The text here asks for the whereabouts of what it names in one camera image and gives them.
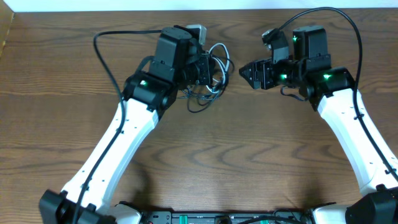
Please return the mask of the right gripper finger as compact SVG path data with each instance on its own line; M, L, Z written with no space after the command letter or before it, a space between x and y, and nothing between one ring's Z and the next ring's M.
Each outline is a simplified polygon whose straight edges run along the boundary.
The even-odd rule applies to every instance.
M239 74L248 82L253 82L255 80L255 71L253 70L255 66L254 62L250 62L239 69Z
M245 77L244 79L248 82L252 89L260 88L260 82L253 79L253 77Z

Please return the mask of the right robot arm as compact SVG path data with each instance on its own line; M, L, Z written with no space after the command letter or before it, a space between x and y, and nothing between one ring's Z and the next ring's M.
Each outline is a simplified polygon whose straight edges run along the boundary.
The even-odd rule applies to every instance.
M303 223L397 223L397 157L371 120L354 79L345 67L331 67L323 26L294 29L294 54L278 29L263 33L271 58L239 69L253 89L298 88L338 138L359 185L361 199L353 205L312 208Z

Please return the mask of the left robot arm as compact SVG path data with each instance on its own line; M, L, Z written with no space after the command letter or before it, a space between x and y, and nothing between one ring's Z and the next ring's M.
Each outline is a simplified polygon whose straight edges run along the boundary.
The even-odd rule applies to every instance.
M120 203L114 191L137 149L189 85L209 85L213 64L203 50L206 28L195 24L159 31L155 54L145 57L116 90L114 118L81 169L59 192L46 191L39 202L44 223L139 223L142 215Z

